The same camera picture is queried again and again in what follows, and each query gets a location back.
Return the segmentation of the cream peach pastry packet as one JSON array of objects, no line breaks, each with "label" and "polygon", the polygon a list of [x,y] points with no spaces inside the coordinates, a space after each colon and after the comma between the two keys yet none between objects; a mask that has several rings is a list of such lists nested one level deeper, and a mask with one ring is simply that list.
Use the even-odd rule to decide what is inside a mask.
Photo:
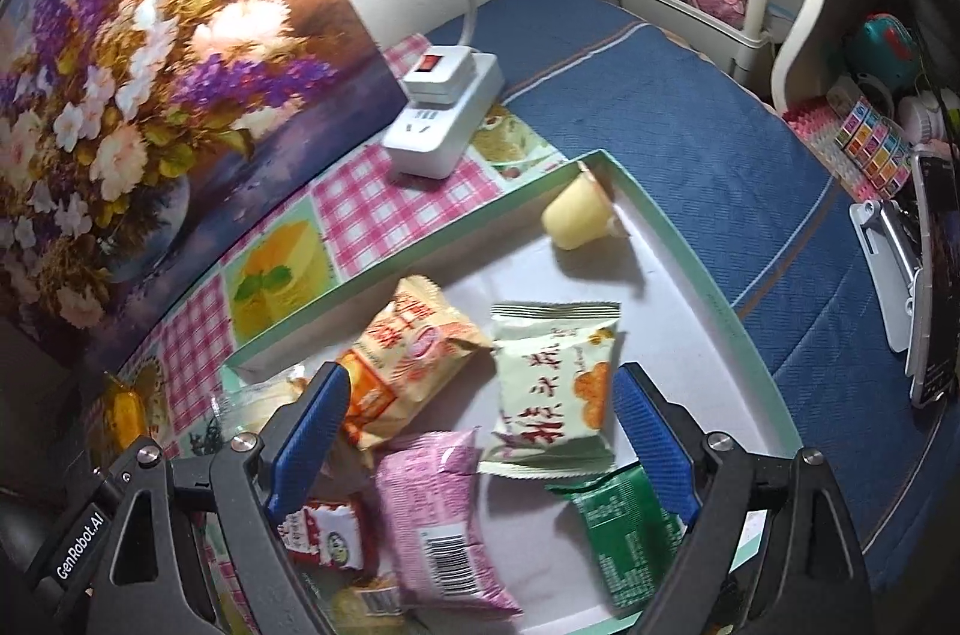
[{"label": "cream peach pastry packet", "polygon": [[605,437],[617,302],[500,302],[491,312],[498,417],[478,470],[558,481],[613,466]]}]

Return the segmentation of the white clip phone holder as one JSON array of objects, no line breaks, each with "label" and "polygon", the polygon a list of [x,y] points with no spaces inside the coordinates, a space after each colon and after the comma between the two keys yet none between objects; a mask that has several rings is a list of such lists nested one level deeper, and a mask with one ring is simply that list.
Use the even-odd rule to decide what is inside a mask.
[{"label": "white clip phone holder", "polygon": [[921,264],[892,201],[851,204],[854,235],[866,258],[889,348],[907,352],[913,334],[914,287]]}]

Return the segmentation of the yellow transparent snack packet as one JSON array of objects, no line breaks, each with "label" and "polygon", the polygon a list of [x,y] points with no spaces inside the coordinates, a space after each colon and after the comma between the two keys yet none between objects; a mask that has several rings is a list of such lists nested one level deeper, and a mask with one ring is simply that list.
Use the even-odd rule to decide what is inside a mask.
[{"label": "yellow transparent snack packet", "polygon": [[114,375],[107,377],[101,396],[104,458],[116,459],[137,438],[155,435],[156,385],[158,376],[149,369],[135,376],[132,383],[125,383]]}]

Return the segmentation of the colourful cube box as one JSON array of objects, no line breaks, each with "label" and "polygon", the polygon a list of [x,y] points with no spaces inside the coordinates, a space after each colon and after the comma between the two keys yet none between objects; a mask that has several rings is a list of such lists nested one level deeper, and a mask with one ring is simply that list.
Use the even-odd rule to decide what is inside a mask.
[{"label": "colourful cube box", "polygon": [[910,143],[867,98],[859,97],[841,118],[835,144],[853,165],[857,201],[889,201],[910,180]]}]

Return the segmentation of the teal shallow box tray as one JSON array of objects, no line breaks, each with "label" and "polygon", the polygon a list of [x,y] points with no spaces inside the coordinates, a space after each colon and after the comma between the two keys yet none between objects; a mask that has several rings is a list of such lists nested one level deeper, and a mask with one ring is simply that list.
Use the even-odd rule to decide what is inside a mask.
[{"label": "teal shallow box tray", "polygon": [[[221,380],[239,390],[272,376],[313,373],[346,351],[386,307],[400,279],[428,277],[457,310],[514,355],[480,352],[428,401],[414,432],[470,430],[500,445],[516,429],[529,458],[480,481],[478,513],[494,566],[521,605],[505,621],[435,610],[436,633],[622,633],[590,554],[583,521],[551,492],[579,450],[584,411],[608,404],[597,364],[638,364],[698,426],[743,448],[789,458],[799,432],[739,317],[643,186],[602,151],[517,186],[444,225],[239,348]],[[498,308],[613,303],[615,330],[565,351],[556,321],[508,334]]]}]

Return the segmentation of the flower painting canvas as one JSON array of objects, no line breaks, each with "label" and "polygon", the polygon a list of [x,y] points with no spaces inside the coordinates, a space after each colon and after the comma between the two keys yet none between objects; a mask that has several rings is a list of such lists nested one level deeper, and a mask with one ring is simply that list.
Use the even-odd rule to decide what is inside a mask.
[{"label": "flower painting canvas", "polygon": [[2,0],[2,313],[114,369],[398,114],[350,0]]}]

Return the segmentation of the yellow jelly cup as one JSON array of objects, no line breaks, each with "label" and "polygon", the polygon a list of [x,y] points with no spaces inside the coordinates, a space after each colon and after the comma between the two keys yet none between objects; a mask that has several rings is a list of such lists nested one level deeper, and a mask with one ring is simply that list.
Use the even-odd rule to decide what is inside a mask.
[{"label": "yellow jelly cup", "polygon": [[573,251],[602,238],[628,238],[604,185],[582,160],[576,165],[576,178],[540,215],[551,243],[560,250]]}]

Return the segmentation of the clear round cracker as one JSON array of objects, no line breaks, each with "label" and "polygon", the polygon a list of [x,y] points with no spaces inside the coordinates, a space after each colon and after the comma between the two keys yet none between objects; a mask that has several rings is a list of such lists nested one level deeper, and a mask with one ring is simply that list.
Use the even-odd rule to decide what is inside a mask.
[{"label": "clear round cracker", "polygon": [[392,575],[358,580],[329,573],[322,578],[320,589],[327,615],[338,633],[407,632],[400,586]]}]

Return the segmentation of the orange cream snack packet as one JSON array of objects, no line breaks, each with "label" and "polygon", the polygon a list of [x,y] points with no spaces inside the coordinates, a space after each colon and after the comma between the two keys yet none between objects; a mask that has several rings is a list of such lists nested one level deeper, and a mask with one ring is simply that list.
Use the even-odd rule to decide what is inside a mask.
[{"label": "orange cream snack packet", "polygon": [[342,432],[370,456],[398,437],[478,352],[493,342],[424,275],[407,275],[391,300],[337,357],[350,378]]}]

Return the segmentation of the red white milk biscuit packet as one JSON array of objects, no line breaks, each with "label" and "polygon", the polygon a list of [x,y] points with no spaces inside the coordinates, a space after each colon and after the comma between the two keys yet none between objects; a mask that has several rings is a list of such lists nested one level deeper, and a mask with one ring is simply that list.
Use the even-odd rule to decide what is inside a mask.
[{"label": "red white milk biscuit packet", "polygon": [[370,518],[358,497],[311,498],[277,528],[291,559],[371,576],[379,567]]}]

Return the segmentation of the green snack packet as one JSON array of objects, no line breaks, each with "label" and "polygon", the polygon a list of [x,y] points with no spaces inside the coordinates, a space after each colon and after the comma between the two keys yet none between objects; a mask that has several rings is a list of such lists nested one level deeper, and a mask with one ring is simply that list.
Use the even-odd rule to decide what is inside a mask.
[{"label": "green snack packet", "polygon": [[674,562],[685,526],[661,507],[640,461],[547,490],[578,511],[613,609],[643,609]]}]

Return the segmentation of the pink snack packet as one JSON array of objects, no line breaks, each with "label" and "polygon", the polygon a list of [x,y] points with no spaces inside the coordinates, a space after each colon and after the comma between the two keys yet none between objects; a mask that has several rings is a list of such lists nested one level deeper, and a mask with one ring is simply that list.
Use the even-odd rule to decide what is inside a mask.
[{"label": "pink snack packet", "polygon": [[483,541],[471,430],[427,432],[382,456],[374,485],[405,606],[517,615]]}]

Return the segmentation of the pink checkered dessert tablecloth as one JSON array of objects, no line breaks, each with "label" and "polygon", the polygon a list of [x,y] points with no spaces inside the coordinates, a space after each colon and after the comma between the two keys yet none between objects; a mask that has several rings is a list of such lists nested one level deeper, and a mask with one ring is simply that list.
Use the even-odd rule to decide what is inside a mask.
[{"label": "pink checkered dessert tablecloth", "polygon": [[[238,245],[178,297],[119,369],[119,380],[143,393],[151,438],[172,458],[202,454],[215,401],[236,383],[228,355],[338,284],[381,263],[423,236],[490,203],[509,188],[562,164],[555,147],[519,158],[516,169],[486,137],[472,137],[444,180],[395,175],[379,134],[345,154],[270,211]],[[299,297],[276,310],[235,297],[257,253],[274,256],[280,236],[309,242],[319,268]]]}]

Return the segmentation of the white power strip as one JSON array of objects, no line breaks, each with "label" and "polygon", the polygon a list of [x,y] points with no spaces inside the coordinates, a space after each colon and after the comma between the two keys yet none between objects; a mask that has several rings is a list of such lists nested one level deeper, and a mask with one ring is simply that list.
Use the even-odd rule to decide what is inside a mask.
[{"label": "white power strip", "polygon": [[382,147],[397,173],[444,180],[505,85],[498,58],[466,45],[431,45],[400,84],[409,103]]}]

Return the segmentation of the clear round cake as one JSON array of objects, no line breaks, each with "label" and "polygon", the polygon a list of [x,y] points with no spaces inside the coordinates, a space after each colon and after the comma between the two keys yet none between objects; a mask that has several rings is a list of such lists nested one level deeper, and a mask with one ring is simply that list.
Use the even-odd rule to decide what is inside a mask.
[{"label": "clear round cake", "polygon": [[259,383],[223,390],[212,399],[212,409],[221,438],[229,442],[240,433],[260,433],[270,417],[283,406],[298,401],[309,385],[304,365],[298,364]]}]

